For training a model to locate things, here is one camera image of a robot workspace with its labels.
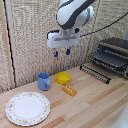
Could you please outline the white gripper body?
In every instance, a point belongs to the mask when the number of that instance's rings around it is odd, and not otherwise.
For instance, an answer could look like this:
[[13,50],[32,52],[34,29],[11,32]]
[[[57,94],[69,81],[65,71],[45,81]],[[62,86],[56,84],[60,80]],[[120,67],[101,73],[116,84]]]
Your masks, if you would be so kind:
[[47,34],[47,46],[49,48],[56,49],[58,47],[77,45],[79,43],[79,39],[79,33],[62,35],[59,30],[55,30]]

